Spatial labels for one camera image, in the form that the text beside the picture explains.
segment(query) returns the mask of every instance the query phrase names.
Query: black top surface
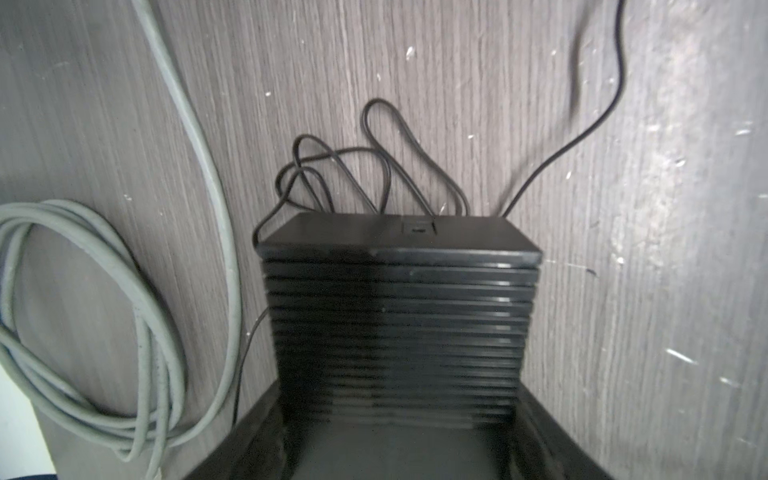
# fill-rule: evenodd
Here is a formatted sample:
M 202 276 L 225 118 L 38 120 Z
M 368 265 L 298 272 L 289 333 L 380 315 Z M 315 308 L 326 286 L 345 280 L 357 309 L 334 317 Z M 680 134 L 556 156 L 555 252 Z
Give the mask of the black top surface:
M 465 252 L 541 251 L 500 217 L 301 213 L 259 243 L 274 247 L 344 247 L 349 250 L 407 249 Z

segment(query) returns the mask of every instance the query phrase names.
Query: coiled gray cable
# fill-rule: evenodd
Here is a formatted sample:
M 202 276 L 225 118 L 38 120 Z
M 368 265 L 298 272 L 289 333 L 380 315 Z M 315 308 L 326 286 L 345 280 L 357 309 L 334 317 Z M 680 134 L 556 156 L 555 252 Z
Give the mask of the coiled gray cable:
M 203 173 L 214 210 L 227 281 L 227 354 L 221 380 L 203 417 L 189 428 L 177 426 L 184 409 L 184 364 L 179 339 L 160 302 L 139 273 L 117 232 L 93 210 L 68 200 L 0 206 L 0 364 L 32 403 L 61 427 L 113 449 L 120 459 L 136 458 L 151 445 L 147 477 L 156 476 L 167 445 L 182 444 L 202 432 L 227 399 L 237 367 L 242 328 L 240 270 L 232 223 L 221 181 L 200 123 L 170 58 L 148 0 L 133 0 L 141 27 L 176 105 Z M 106 271 L 134 307 L 138 346 L 137 414 L 100 413 L 66 380 L 46 366 L 18 338 L 13 289 L 25 238 L 34 225 L 59 233 Z M 154 392 L 154 410 L 151 393 Z

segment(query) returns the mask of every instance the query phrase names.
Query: thick gray cable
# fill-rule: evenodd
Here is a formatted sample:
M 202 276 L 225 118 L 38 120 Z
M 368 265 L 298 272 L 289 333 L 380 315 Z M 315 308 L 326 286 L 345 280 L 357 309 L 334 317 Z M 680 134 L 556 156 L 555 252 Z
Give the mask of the thick gray cable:
M 179 339 L 161 303 L 139 273 L 128 248 L 111 225 L 93 210 L 68 200 L 0 206 L 0 364 L 32 403 L 63 428 L 116 451 L 124 461 L 151 444 L 147 478 L 154 478 L 166 445 L 179 445 L 202 432 L 227 399 L 237 367 L 242 328 L 240 271 L 232 223 L 221 182 L 200 123 L 181 85 L 148 0 L 133 0 L 139 22 L 184 124 L 203 173 L 216 220 L 227 282 L 227 354 L 221 381 L 203 417 L 177 427 L 184 409 L 185 371 Z M 34 225 L 61 234 L 95 260 L 134 307 L 138 346 L 137 414 L 105 415 L 66 380 L 24 347 L 13 317 L 13 289 L 24 241 Z M 152 410 L 151 393 L 155 394 Z

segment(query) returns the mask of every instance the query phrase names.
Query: gray wooden surface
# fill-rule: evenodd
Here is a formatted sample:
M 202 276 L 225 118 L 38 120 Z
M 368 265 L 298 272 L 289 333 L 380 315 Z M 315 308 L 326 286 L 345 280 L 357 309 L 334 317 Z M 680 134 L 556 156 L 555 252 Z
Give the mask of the gray wooden surface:
M 276 200 L 273 176 L 296 134 L 360 144 L 360 108 L 388 98 L 475 213 L 493 214 L 615 87 L 612 0 L 162 0 L 159 10 L 223 178 L 249 325 L 264 306 L 250 231 Z M 626 25 L 624 103 L 510 217 L 547 255 L 524 379 L 616 478 L 765 478 L 768 3 L 629 0 Z M 174 314 L 185 418 L 197 418 L 223 364 L 219 247 L 129 2 L 3 0 L 0 85 L 0 201 L 70 198 L 113 223 Z M 373 123 L 439 209 L 445 189 L 385 118 Z M 352 163 L 376 192 L 373 163 Z M 390 212 L 418 211 L 401 184 L 395 193 Z M 130 308 L 87 257 L 34 233 L 18 308 L 25 342 L 103 407 L 131 412 Z M 246 406 L 274 378 L 272 355 L 263 328 Z M 225 413 L 169 452 L 164 478 L 214 448 Z M 41 424 L 64 480 L 144 471 L 146 457 L 124 465 Z

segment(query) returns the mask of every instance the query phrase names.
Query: tangled black cable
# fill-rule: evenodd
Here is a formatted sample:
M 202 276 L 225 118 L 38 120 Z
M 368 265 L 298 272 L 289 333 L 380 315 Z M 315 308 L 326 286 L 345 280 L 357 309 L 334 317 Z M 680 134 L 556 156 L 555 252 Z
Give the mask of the tangled black cable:
M 616 7 L 616 17 L 615 17 L 615 23 L 614 23 L 614 47 L 616 49 L 616 62 L 618 66 L 618 83 L 616 92 L 614 94 L 613 99 L 611 100 L 611 103 L 607 106 L 605 111 L 598 117 L 594 123 L 592 123 L 589 127 L 587 127 L 586 130 L 582 131 L 576 138 L 568 142 L 565 146 L 560 148 L 560 150 L 554 152 L 550 157 L 548 157 L 546 160 L 541 162 L 541 164 L 536 167 L 536 170 L 533 171 L 533 173 L 523 182 L 522 186 L 520 187 L 520 190 L 518 190 L 517 194 L 512 198 L 512 201 L 509 203 L 509 205 L 504 209 L 502 212 L 501 217 L 507 217 L 512 209 L 517 205 L 517 203 L 520 201 L 520 198 L 525 193 L 525 191 L 528 189 L 528 187 L 531 186 L 534 180 L 536 180 L 536 177 L 538 177 L 541 172 L 547 169 L 550 165 L 552 165 L 558 158 L 562 157 L 564 154 L 569 152 L 570 149 L 581 143 L 585 138 L 592 135 L 605 121 L 611 116 L 611 114 L 614 113 L 614 110 L 616 110 L 616 107 L 619 105 L 619 102 L 621 101 L 622 96 L 624 95 L 624 89 L 625 89 L 625 83 L 626 83 L 626 61 L 624 58 L 624 29 L 622 25 L 622 18 L 624 17 L 624 7 L 626 5 L 626 0 L 618 0 L 618 4 Z M 306 164 L 310 164 L 312 162 L 316 161 L 322 161 L 322 160 L 333 160 L 341 169 L 344 176 L 349 180 L 350 183 L 352 183 L 354 189 L 357 191 L 358 195 L 363 199 L 366 206 L 375 214 L 384 214 L 384 210 L 386 209 L 386 205 L 389 201 L 389 193 L 392 189 L 392 170 L 394 170 L 406 183 L 406 186 L 409 190 L 413 193 L 415 196 L 417 202 L 421 206 L 421 208 L 424 210 L 424 213 L 426 215 L 429 215 L 430 217 L 435 216 L 434 210 L 429 206 L 429 203 L 426 200 L 426 197 L 424 197 L 424 194 L 421 192 L 421 190 L 416 186 L 416 184 L 413 182 L 413 179 L 408 175 L 408 173 L 403 169 L 402 165 L 395 160 L 395 158 L 376 140 L 376 137 L 373 136 L 373 133 L 371 132 L 370 125 L 368 122 L 368 117 L 370 110 L 373 106 L 376 104 L 381 104 L 385 106 L 389 113 L 394 117 L 395 121 L 399 125 L 401 131 L 405 134 L 406 139 L 408 140 L 409 145 L 413 150 L 418 154 L 418 156 L 432 169 L 434 170 L 439 177 L 441 177 L 449 186 L 449 190 L 451 191 L 455 201 L 456 201 L 456 215 L 469 215 L 470 214 L 470 207 L 469 202 L 467 201 L 466 195 L 464 195 L 464 191 L 460 188 L 459 185 L 457 185 L 456 182 L 439 166 L 437 163 L 434 162 L 433 159 L 427 153 L 424 151 L 424 149 L 419 145 L 419 141 L 416 140 L 416 137 L 413 135 L 413 132 L 411 132 L 411 129 L 409 128 L 408 124 L 406 123 L 405 119 L 402 117 L 398 109 L 389 103 L 386 100 L 383 100 L 381 98 L 374 98 L 371 101 L 369 101 L 366 106 L 362 109 L 362 113 L 360 115 L 360 125 L 362 127 L 362 131 L 366 138 L 368 139 L 368 142 L 373 145 L 373 147 L 349 147 L 349 148 L 342 148 L 340 150 L 333 150 L 331 147 L 329 147 L 325 142 L 320 140 L 318 137 L 315 137 L 313 135 L 309 134 L 303 134 L 296 138 L 296 140 L 293 142 L 293 162 L 287 164 L 285 167 L 280 169 L 280 172 L 277 174 L 277 177 L 275 179 L 275 191 L 277 192 L 277 195 L 280 197 L 280 200 L 277 202 L 275 207 L 259 222 L 258 225 L 256 225 L 256 228 L 253 231 L 253 245 L 255 246 L 258 243 L 258 236 L 260 230 L 263 228 L 264 224 L 268 222 L 272 217 L 274 217 L 278 211 L 285 205 L 293 205 L 296 208 L 299 208 L 301 210 L 310 210 L 310 211 L 322 211 L 322 212 L 335 212 L 335 207 L 333 205 L 333 199 L 331 198 L 330 190 L 328 188 L 327 183 L 323 179 L 323 176 L 314 168 L 307 167 Z M 325 150 L 326 153 L 315 155 L 312 157 L 301 157 L 299 155 L 299 147 L 301 143 L 304 140 L 312 140 L 315 143 L 317 143 L 320 147 Z M 349 171 L 349 168 L 346 166 L 344 161 L 341 159 L 341 156 L 344 154 L 351 154 L 351 153 L 369 153 L 373 154 L 374 156 L 378 157 L 378 159 L 381 161 L 382 169 L 384 170 L 384 189 L 382 192 L 381 199 L 379 200 L 379 206 L 376 207 L 376 205 L 372 202 L 368 194 L 363 190 L 360 183 L 357 181 L 357 179 L 352 175 L 352 172 Z M 289 171 L 291 172 L 291 175 L 288 178 L 288 182 L 286 184 L 286 187 L 283 188 L 283 178 L 288 174 Z M 320 198 L 318 197 L 317 193 L 313 189 L 312 185 L 310 184 L 309 180 L 306 177 L 306 174 L 312 174 L 320 184 L 320 187 L 323 189 L 323 195 L 326 198 L 326 205 L 323 205 L 323 202 L 320 201 Z M 293 189 L 293 186 L 296 183 L 296 180 L 300 178 L 302 183 L 304 184 L 304 187 L 309 191 L 310 196 L 312 198 L 313 203 L 315 204 L 315 207 L 308 207 L 307 205 L 299 204 L 298 202 L 290 199 L 290 193 Z M 243 370 L 243 364 L 245 361 L 245 354 L 248 352 L 248 347 L 250 346 L 251 339 L 253 338 L 253 334 L 256 332 L 256 328 L 259 326 L 259 324 L 262 322 L 262 320 L 265 318 L 267 313 L 267 310 L 264 310 L 260 315 L 259 319 L 254 323 L 253 327 L 251 328 L 247 340 L 247 346 L 245 348 L 245 353 L 243 354 L 243 360 L 240 363 L 240 368 L 238 372 L 237 382 L 236 382 L 236 392 L 235 392 L 235 411 L 234 411 L 234 417 L 232 421 L 232 425 L 234 427 L 235 423 L 237 423 L 237 405 L 239 402 L 239 396 L 240 396 L 240 383 L 242 380 L 242 370 Z

